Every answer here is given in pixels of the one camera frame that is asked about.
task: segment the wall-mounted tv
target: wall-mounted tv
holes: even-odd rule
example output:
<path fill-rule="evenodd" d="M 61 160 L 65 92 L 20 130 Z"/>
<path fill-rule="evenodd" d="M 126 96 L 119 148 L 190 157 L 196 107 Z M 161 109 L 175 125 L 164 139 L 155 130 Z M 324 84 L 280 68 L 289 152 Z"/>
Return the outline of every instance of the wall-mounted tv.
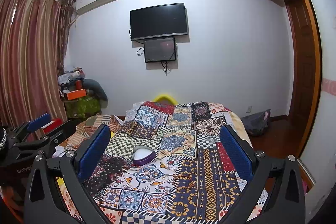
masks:
<path fill-rule="evenodd" d="M 188 34 L 184 3 L 133 10 L 130 18 L 131 40 Z"/>
<path fill-rule="evenodd" d="M 162 62 L 176 60 L 176 43 L 174 37 L 152 38 L 143 41 L 145 62 Z"/>

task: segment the bracelet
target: bracelet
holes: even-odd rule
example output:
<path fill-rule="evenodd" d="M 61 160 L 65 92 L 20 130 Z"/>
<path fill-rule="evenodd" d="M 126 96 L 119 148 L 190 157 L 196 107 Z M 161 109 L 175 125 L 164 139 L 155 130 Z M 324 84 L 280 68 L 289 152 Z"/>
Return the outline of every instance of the bracelet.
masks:
<path fill-rule="evenodd" d="M 7 131 L 3 128 L 3 135 L 0 140 L 0 151 L 5 147 L 6 141 L 7 141 Z"/>
<path fill-rule="evenodd" d="M 175 181 L 177 179 L 180 179 L 180 178 L 187 178 L 190 180 L 190 183 L 188 186 L 177 186 L 177 185 L 174 185 Z M 176 187 L 176 188 L 179 188 L 179 189 L 186 189 L 186 190 L 189 190 L 191 187 L 194 187 L 195 186 L 195 182 L 192 181 L 192 178 L 188 175 L 178 175 L 177 177 L 174 178 L 173 180 L 173 185 Z"/>

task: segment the blue gripper pad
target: blue gripper pad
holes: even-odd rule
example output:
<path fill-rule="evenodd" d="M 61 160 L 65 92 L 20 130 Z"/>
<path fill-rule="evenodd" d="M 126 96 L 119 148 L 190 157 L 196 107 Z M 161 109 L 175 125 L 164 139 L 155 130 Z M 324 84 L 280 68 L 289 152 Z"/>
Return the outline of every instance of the blue gripper pad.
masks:
<path fill-rule="evenodd" d="M 35 120 L 29 122 L 27 126 L 28 132 L 35 132 L 39 130 L 42 126 L 45 126 L 47 123 L 51 122 L 51 116 L 48 113 L 43 114 L 42 116 L 36 118 Z"/>
<path fill-rule="evenodd" d="M 101 155 L 104 153 L 111 139 L 111 131 L 107 125 L 101 125 L 97 130 L 100 132 L 96 135 L 96 138 L 78 162 L 78 178 L 81 182 L 92 175 L 101 158 Z"/>
<path fill-rule="evenodd" d="M 219 139 L 230 157 L 239 177 L 251 181 L 253 178 L 251 160 L 225 126 L 220 129 Z"/>

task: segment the bed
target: bed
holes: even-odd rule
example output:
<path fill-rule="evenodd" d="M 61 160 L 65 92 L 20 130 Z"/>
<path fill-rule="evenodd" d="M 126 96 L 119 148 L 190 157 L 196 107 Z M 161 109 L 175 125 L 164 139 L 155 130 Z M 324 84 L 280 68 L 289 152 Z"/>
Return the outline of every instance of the bed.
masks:
<path fill-rule="evenodd" d="M 84 186 L 112 223 L 216 223 L 247 183 L 221 145 L 219 130 L 229 124 L 251 142 L 238 116 L 222 104 L 136 103 L 124 122 L 99 115 L 79 124 L 63 146 L 76 149 L 102 123 L 112 138 Z M 156 158 L 134 165 L 136 145 L 154 149 Z M 62 180 L 59 185 L 71 215 L 81 220 Z M 267 196 L 264 190 L 249 219 L 261 212 Z"/>

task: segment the curtain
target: curtain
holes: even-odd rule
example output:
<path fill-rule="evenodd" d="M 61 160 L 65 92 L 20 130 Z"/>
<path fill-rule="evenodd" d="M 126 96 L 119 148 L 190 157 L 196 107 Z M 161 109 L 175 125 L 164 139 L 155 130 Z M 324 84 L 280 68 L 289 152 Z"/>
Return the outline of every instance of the curtain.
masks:
<path fill-rule="evenodd" d="M 64 74 L 64 58 L 68 47 L 71 15 L 74 12 L 74 0 L 63 0 L 60 11 L 57 75 Z"/>
<path fill-rule="evenodd" d="M 66 120 L 57 81 L 61 6 L 60 0 L 0 0 L 3 124 L 16 127 L 45 112 Z"/>

